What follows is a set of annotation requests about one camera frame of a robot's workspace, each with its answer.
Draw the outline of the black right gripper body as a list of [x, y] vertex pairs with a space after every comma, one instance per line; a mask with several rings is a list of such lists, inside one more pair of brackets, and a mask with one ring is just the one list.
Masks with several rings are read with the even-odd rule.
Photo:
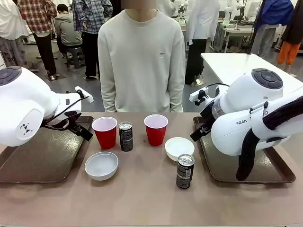
[[214, 116], [212, 114], [212, 109], [204, 109], [200, 115], [202, 116], [204, 123], [202, 125], [203, 131], [210, 131], [214, 123]]

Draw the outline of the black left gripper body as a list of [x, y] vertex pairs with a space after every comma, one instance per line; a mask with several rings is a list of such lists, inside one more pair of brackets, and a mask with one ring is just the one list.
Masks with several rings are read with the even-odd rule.
[[68, 126], [67, 129], [73, 133], [81, 133], [83, 131], [83, 127], [77, 122], [79, 119], [79, 115], [74, 115], [69, 118], [68, 120]]

